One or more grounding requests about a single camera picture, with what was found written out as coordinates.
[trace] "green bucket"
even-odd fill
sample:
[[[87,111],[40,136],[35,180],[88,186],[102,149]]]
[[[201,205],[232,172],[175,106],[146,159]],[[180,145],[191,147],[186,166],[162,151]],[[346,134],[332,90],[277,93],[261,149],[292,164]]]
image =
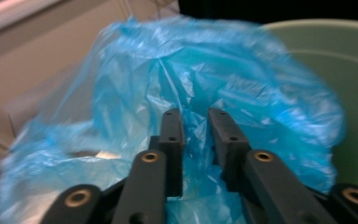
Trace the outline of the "green bucket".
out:
[[[358,185],[358,21],[282,21],[266,27],[339,95],[348,130],[333,148],[337,182]]]

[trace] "black plastic part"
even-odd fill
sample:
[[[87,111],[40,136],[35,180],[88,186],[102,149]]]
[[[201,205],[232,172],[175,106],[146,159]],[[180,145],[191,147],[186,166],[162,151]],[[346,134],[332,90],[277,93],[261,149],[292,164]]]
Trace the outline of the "black plastic part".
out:
[[[358,186],[337,184],[329,194],[330,213],[339,223],[358,223]]]
[[[251,150],[249,141],[227,112],[210,108],[208,117],[215,144],[216,161],[223,170],[222,179],[225,180],[229,191],[240,191],[240,180],[243,177],[241,162]]]
[[[149,148],[155,147],[157,137],[151,138]],[[180,111],[168,110],[163,114],[158,150],[167,156],[167,196],[182,196],[183,192],[183,148],[185,147],[185,132]]]
[[[159,150],[139,153],[121,193],[113,224],[165,223],[167,160]]]
[[[327,194],[321,193],[320,191],[316,190],[316,189],[312,189],[310,187],[307,187],[307,190],[313,195],[313,197],[318,200],[319,203],[321,203],[323,206],[328,206],[329,204],[327,203]]]
[[[100,189],[93,185],[76,185],[63,192],[46,212],[42,224],[101,223],[98,203]]]
[[[242,213],[248,224],[266,224],[269,218],[263,208],[241,196]]]
[[[242,169],[251,181],[269,223],[336,223],[274,153],[252,150],[247,153]]]
[[[99,210],[103,217],[103,223],[110,223],[116,211],[118,200],[120,199],[121,192],[124,189],[126,178],[117,182],[115,185],[103,191],[103,197],[99,204]]]

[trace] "crumpled plastic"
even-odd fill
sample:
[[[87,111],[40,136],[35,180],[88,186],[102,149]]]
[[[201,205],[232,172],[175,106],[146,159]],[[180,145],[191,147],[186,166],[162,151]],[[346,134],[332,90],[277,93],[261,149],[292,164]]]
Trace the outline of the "crumpled plastic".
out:
[[[104,28],[87,58],[41,105],[2,164],[0,223],[36,223],[60,192],[125,178],[159,134],[183,117],[184,195],[169,223],[244,223],[237,193],[213,165],[207,110],[226,110],[252,148],[278,154],[307,186],[328,191],[331,147],[345,132],[337,96],[262,26],[175,17]]]

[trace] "blue plastic bag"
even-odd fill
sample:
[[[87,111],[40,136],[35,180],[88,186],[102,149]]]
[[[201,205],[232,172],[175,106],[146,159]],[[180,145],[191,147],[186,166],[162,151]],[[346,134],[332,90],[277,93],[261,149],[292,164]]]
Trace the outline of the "blue plastic bag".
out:
[[[99,33],[12,146],[0,223],[36,223],[65,189],[106,189],[126,177],[172,108],[182,113],[186,149],[184,196],[166,203],[169,223],[243,223],[239,195],[213,165],[208,107],[226,110],[252,148],[280,155],[304,184],[334,184],[330,149],[344,135],[343,110],[279,39],[240,21],[127,21]]]

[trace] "white surface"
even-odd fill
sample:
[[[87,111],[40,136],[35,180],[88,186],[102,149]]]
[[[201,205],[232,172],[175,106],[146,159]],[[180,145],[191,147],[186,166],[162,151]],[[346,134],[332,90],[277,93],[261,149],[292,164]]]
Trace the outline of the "white surface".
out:
[[[0,29],[61,0],[1,0]]]

